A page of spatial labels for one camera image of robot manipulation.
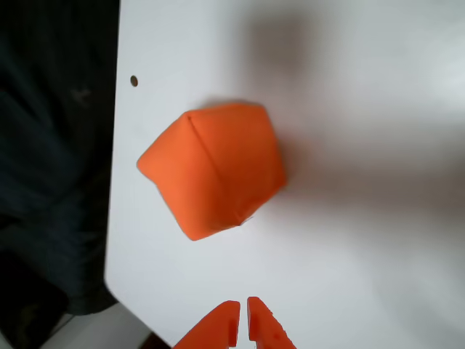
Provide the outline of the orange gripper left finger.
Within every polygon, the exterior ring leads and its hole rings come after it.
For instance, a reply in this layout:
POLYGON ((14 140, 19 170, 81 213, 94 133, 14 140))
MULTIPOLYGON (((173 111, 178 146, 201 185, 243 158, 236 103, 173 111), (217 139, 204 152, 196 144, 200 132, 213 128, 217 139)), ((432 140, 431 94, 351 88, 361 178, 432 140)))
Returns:
POLYGON ((240 303, 228 300, 204 316, 174 349, 228 349, 238 341, 240 303))

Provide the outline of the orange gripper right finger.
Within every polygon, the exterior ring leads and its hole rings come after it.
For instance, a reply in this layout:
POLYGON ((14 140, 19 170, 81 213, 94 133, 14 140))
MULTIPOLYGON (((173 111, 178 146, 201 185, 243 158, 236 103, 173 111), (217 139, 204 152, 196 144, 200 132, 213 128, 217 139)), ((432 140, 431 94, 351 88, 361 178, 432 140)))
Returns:
POLYGON ((249 297, 247 306, 248 335, 257 348, 296 349, 272 311, 258 297, 249 297))

